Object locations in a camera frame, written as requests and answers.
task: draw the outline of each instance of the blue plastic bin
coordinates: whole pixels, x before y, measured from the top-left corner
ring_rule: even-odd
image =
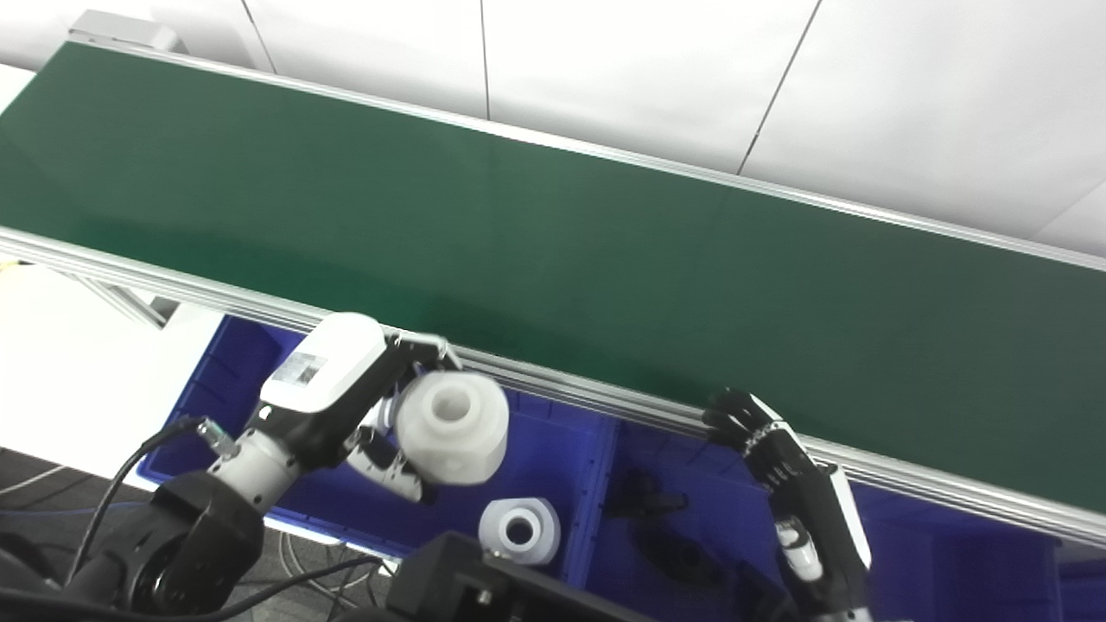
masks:
[[[170,421],[205,415],[228,433],[242,432],[268,375],[303,335],[228,318],[219,326]],[[595,515],[611,468],[616,422],[509,392],[511,423],[503,465],[486,484],[441,487],[434,506],[404,500],[346,465],[301,478],[271,515],[286,522],[403,557],[446,530],[476,536],[488,502],[544,497],[563,527],[561,551],[546,570],[583,585],[594,542]],[[155,481],[207,468],[213,455],[198,439],[156,452],[139,473]]]
[[[1064,622],[1106,622],[1106,560],[1060,567]]]
[[[197,365],[170,419],[207,415],[242,432],[264,379],[302,335],[227,319]],[[740,621],[735,569],[748,563],[779,583],[775,535],[765,493],[738,455],[588,411],[508,392],[511,432],[503,466],[487,484],[444,487],[435,506],[405,501],[347,467],[302,478],[272,514],[286,522],[403,557],[445,530],[476,535],[498,498],[542,496],[557,510],[564,538],[546,571],[570,584],[665,622]],[[139,473],[156,481],[207,468],[198,439],[163,447]],[[662,517],[698,541],[727,571],[719,589],[691,588],[654,568],[635,549],[632,521],[603,516],[608,488],[634,471],[689,505]],[[914,622],[1106,622],[1106,569],[1057,569],[1052,538],[940,506],[854,485],[873,549],[877,620]]]
[[[630,473],[651,474],[688,507],[662,517],[728,570],[721,589],[668,579],[635,549],[632,521],[604,518],[587,589],[658,620],[733,621],[737,566],[778,582],[775,535],[766,494],[737,454],[693,438],[624,423],[611,487]],[[914,622],[1061,622],[1055,540],[992,520],[853,486],[873,550],[876,620]]]

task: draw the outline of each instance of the floor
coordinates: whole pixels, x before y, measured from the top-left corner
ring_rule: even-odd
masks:
[[[44,473],[54,466],[56,465],[17,452],[0,449],[0,490]],[[0,494],[0,532],[18,533],[39,545],[51,566],[59,573],[63,573],[72,561],[73,552],[80,543],[90,517],[88,512],[71,512],[95,507],[105,487],[106,480],[103,478],[66,468],[18,490],[2,493]],[[115,501],[143,501],[148,498],[149,493],[124,486]],[[127,511],[126,508],[109,511],[102,532],[111,529],[113,522],[117,521],[125,511]],[[341,551],[337,547],[324,547],[302,538],[285,537],[290,538],[299,560],[307,570],[324,568],[335,563],[340,556],[349,554],[348,551]],[[231,595],[231,602],[289,577],[281,564],[280,538],[281,532],[265,530],[264,552],[258,563],[242,578]],[[349,581],[356,582],[364,572],[359,569],[355,570]],[[338,573],[325,578],[322,583],[328,588],[336,588],[344,579],[343,574]],[[367,588],[373,590],[378,601],[383,601],[388,584],[387,577],[374,576],[368,581],[356,582],[344,590],[343,597],[357,605],[367,607],[371,604]],[[332,598],[324,597],[313,588],[295,587],[233,620],[237,622],[323,622],[327,619],[333,602]],[[344,609],[345,607],[340,605],[337,611]]]

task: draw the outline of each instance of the white plastic part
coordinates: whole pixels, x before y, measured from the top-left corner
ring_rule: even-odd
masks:
[[[541,566],[561,546],[561,520],[552,504],[540,497],[499,499],[480,517],[480,545],[515,563]]]
[[[503,463],[509,418],[507,396],[490,377],[430,372],[400,395],[396,439],[426,480],[483,484]]]
[[[787,525],[775,525],[775,535],[783,548],[783,557],[800,581],[811,583],[822,578],[824,572],[814,540],[806,538],[800,543],[800,533]]]
[[[261,401],[317,413],[349,390],[386,350],[380,324],[361,313],[332,313],[261,385]]]

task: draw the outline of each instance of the black plastic part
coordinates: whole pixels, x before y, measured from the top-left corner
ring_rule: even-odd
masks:
[[[132,511],[74,582],[95,576],[106,558],[123,569],[119,608],[174,615],[211,612],[257,562],[263,537],[261,515],[233,489],[208,473],[187,473]]]
[[[386,607],[403,620],[417,622],[648,620],[505,559],[488,557],[479,542],[452,532],[404,561]]]
[[[718,589],[726,580],[722,566],[699,542],[651,521],[633,533],[638,551],[669,579],[708,589]]]
[[[804,582],[791,572],[783,551],[778,559],[784,584],[800,612],[812,618],[868,607],[868,568],[856,550],[830,478],[836,468],[820,467],[817,474],[790,479],[769,496],[772,515],[778,520],[799,519],[822,561],[823,577]]]
[[[510,619],[509,585],[483,564],[480,543],[459,533],[444,533],[408,557],[388,590],[387,609],[419,622]],[[481,591],[493,595],[488,605]]]
[[[303,473],[335,468],[348,455],[346,440],[357,431],[365,413],[410,374],[413,365],[441,364],[439,356],[437,345],[390,338],[384,353],[328,407],[317,413],[300,413],[262,402],[247,428],[255,428],[282,443]],[[264,418],[259,416],[261,408],[270,408]]]

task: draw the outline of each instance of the label sticker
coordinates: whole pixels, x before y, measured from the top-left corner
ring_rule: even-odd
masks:
[[[307,354],[306,352],[293,352],[276,371],[273,372],[273,380],[286,382],[294,386],[307,386],[311,379],[315,377],[319,370],[326,364],[326,359]]]

